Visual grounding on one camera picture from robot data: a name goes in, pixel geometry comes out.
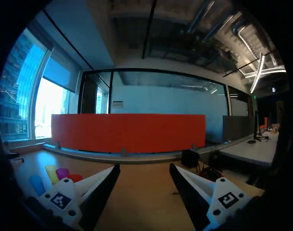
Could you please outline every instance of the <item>roller shade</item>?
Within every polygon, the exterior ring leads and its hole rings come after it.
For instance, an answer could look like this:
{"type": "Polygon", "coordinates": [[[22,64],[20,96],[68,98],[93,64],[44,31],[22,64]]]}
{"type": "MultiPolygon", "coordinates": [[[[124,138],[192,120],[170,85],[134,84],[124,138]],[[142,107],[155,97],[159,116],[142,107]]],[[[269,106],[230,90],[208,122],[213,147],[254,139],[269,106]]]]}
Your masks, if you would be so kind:
{"type": "Polygon", "coordinates": [[[54,49],[46,64],[43,78],[75,93],[79,71],[71,58],[54,49]]]}

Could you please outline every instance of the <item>desk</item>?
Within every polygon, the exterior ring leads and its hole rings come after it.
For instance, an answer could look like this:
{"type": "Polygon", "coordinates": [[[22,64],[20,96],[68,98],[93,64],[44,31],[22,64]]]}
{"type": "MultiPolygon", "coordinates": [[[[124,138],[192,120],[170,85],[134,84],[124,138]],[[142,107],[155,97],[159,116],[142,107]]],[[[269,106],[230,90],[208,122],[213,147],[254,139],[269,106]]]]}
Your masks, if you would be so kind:
{"type": "Polygon", "coordinates": [[[245,140],[230,147],[220,150],[222,155],[236,158],[242,161],[253,163],[260,166],[270,166],[276,151],[278,133],[272,134],[264,132],[264,136],[269,136],[269,140],[256,141],[255,144],[248,144],[251,139],[245,140]]]}

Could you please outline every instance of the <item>glass partition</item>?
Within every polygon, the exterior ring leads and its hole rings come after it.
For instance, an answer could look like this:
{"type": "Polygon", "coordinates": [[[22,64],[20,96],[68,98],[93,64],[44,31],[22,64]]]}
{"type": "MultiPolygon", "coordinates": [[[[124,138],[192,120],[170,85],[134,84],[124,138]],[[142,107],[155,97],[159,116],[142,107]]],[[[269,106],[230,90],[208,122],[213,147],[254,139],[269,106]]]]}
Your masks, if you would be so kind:
{"type": "Polygon", "coordinates": [[[222,142],[224,85],[179,74],[114,71],[110,97],[111,113],[203,114],[206,144],[222,142]]]}

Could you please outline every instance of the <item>black frame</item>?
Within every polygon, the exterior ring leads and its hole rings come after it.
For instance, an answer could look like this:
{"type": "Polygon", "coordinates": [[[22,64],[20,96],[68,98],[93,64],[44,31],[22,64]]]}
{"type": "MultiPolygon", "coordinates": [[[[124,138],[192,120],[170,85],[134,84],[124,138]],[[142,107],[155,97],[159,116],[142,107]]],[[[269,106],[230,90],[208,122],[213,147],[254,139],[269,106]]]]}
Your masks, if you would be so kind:
{"type": "Polygon", "coordinates": [[[110,109],[111,109],[111,94],[112,94],[112,80],[113,80],[113,73],[114,72],[153,72],[153,73],[163,73],[163,74],[171,74],[171,75],[181,75],[181,76],[186,76],[194,79],[199,79],[199,80],[204,80],[208,82],[212,82],[218,85],[223,86],[224,91],[225,91],[225,96],[226,96],[226,105],[228,109],[228,115],[230,114],[230,109],[229,109],[229,102],[228,102],[228,95],[226,92],[226,85],[217,81],[214,81],[212,79],[196,76],[196,75],[191,75],[187,73],[182,73],[182,72],[177,72],[177,71],[171,71],[171,70],[161,70],[161,69],[151,69],[151,68],[110,68],[110,69],[98,69],[98,70],[90,70],[90,71],[85,71],[82,74],[82,80],[80,83],[80,91],[79,91],[79,96],[78,96],[78,112],[80,113],[81,110],[81,99],[82,99],[82,93],[83,93],[83,85],[85,83],[85,77],[88,74],[96,74],[100,72],[111,72],[110,76],[110,86],[109,86],[109,108],[108,108],[108,114],[110,114],[110,109]]]}
{"type": "MultiPolygon", "coordinates": [[[[242,92],[241,90],[238,90],[238,89],[236,89],[236,88],[234,88],[234,87],[231,87],[231,86],[228,86],[228,88],[229,88],[229,93],[230,93],[230,89],[231,89],[231,90],[234,91],[234,92],[240,92],[240,94],[242,94],[242,95],[246,95],[248,98],[251,98],[251,95],[248,95],[247,93],[242,92]]],[[[254,115],[250,115],[250,114],[249,114],[249,112],[250,112],[250,110],[249,110],[249,103],[248,103],[248,101],[246,101],[246,103],[247,103],[247,109],[248,109],[248,116],[254,116],[254,115]]],[[[252,107],[251,111],[252,111],[252,113],[254,113],[254,111],[253,111],[252,100],[251,100],[251,107],[252,107]]]]}

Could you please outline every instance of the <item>red divider panel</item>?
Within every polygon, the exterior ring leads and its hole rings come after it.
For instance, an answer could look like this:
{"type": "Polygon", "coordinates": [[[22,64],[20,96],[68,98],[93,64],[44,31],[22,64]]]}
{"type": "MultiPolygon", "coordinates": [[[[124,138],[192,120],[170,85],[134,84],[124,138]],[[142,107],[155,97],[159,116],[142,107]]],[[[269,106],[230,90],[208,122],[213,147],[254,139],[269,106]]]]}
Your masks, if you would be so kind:
{"type": "Polygon", "coordinates": [[[262,130],[262,129],[266,128],[266,127],[267,127],[267,117],[264,117],[264,125],[261,125],[260,129],[262,130]]]}
{"type": "Polygon", "coordinates": [[[171,152],[205,145],[205,115],[52,115],[52,141],[95,152],[171,152]]]}

